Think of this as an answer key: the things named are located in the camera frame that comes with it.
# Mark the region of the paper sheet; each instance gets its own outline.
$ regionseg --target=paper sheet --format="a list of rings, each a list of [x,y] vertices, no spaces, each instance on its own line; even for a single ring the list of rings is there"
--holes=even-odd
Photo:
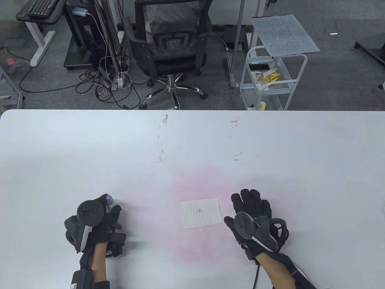
[[[252,18],[251,22],[270,56],[319,51],[293,14]]]
[[[222,223],[218,199],[182,202],[183,229]]]

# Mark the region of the office chair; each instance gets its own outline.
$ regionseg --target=office chair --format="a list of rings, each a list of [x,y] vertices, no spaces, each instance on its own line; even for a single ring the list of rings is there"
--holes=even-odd
[[[206,42],[212,31],[208,15],[213,0],[137,0],[136,31],[129,17],[123,27],[136,62],[145,75],[164,87],[146,96],[139,109],[147,109],[147,101],[162,92],[169,92],[174,109],[180,109],[176,91],[190,90],[208,95],[197,87],[179,85],[184,73],[202,72],[206,63]],[[159,76],[167,75],[167,83]]]

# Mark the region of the yellow package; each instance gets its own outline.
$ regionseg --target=yellow package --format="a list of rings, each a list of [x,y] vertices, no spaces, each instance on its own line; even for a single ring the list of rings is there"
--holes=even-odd
[[[252,71],[251,73],[253,75],[257,88],[259,90],[262,90],[262,87],[265,84],[274,81],[279,81],[281,79],[281,75],[276,72],[277,70],[278,68],[273,68],[268,71]]]

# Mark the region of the caster wheel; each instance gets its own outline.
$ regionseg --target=caster wheel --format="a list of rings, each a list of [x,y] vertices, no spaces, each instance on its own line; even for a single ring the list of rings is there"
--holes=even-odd
[[[186,80],[186,74],[182,74],[182,76],[179,78],[178,82],[183,82]]]
[[[147,104],[145,104],[145,105],[140,104],[139,107],[138,107],[138,109],[140,109],[140,110],[145,110],[145,109],[147,109]]]
[[[149,80],[147,81],[147,86],[148,86],[148,87],[153,87],[153,86],[154,86],[154,80],[153,80],[153,79],[149,79]]]
[[[201,99],[206,99],[209,97],[209,95],[207,93],[204,93],[204,95],[200,95],[201,96]]]

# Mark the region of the white plug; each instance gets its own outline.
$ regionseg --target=white plug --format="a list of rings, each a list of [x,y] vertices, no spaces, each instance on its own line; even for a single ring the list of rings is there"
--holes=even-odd
[[[118,87],[122,88],[124,85],[124,79],[122,77],[118,77]]]

